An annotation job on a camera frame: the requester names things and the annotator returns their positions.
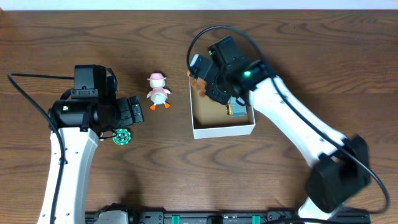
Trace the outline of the brown plush toy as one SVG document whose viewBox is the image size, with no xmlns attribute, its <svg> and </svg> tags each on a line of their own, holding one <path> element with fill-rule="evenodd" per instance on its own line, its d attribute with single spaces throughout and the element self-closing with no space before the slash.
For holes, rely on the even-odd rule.
<svg viewBox="0 0 398 224">
<path fill-rule="evenodd" d="M 187 72 L 187 76 L 189 77 L 190 85 L 191 85 L 194 89 L 199 90 L 199 96 L 200 96 L 200 97 L 205 97 L 205 96 L 206 96 L 206 86 L 207 86 L 207 82 L 204 81 L 204 80 L 201 79 L 201 78 L 197 78 L 197 79 L 193 78 L 193 77 L 191 76 L 191 73 L 190 73 L 189 71 Z"/>
</svg>

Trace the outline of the white duck toy pink hat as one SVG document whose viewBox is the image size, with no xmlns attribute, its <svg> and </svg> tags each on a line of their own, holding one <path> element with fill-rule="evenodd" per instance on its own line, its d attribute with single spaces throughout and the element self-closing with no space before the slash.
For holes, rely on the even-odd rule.
<svg viewBox="0 0 398 224">
<path fill-rule="evenodd" d="M 170 103 L 167 102 L 171 91 L 166 89 L 166 77 L 161 73 L 152 73 L 149 80 L 149 85 L 152 88 L 147 94 L 147 98 L 153 102 L 150 106 L 152 111 L 155 111 L 157 105 L 164 105 L 166 109 L 170 108 Z"/>
</svg>

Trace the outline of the grey yellow toy truck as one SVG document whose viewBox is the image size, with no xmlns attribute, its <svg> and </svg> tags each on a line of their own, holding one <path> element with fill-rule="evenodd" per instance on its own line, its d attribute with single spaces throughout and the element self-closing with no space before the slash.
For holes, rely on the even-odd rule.
<svg viewBox="0 0 398 224">
<path fill-rule="evenodd" d="M 237 98 L 231 97 L 226 105 L 226 114 L 231 117 L 243 117 L 247 114 L 247 109 L 245 106 L 237 103 Z"/>
</svg>

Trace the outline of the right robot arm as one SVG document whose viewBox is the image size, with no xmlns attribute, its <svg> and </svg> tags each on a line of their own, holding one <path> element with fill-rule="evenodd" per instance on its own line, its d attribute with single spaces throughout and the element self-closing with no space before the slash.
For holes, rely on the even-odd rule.
<svg viewBox="0 0 398 224">
<path fill-rule="evenodd" d="M 210 99 L 226 105 L 235 96 L 273 122 L 311 168 L 299 208 L 301 222 L 337 222 L 339 214 L 357 215 L 345 203 L 371 181 L 369 149 L 361 136 L 347 138 L 306 108 L 265 58 L 254 62 L 227 36 L 208 48 L 209 56 L 188 57 L 189 74 Z"/>
</svg>

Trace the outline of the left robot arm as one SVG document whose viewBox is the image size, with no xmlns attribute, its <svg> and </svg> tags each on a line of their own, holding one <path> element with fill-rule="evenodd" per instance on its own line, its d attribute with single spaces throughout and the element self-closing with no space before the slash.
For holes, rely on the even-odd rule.
<svg viewBox="0 0 398 224">
<path fill-rule="evenodd" d="M 49 109 L 51 160 L 39 223 L 129 223 L 126 209 L 86 213 L 90 167 L 105 132 L 117 145 L 132 139 L 129 127 L 144 120 L 139 98 L 117 98 L 114 72 L 77 65 L 74 87 Z"/>
</svg>

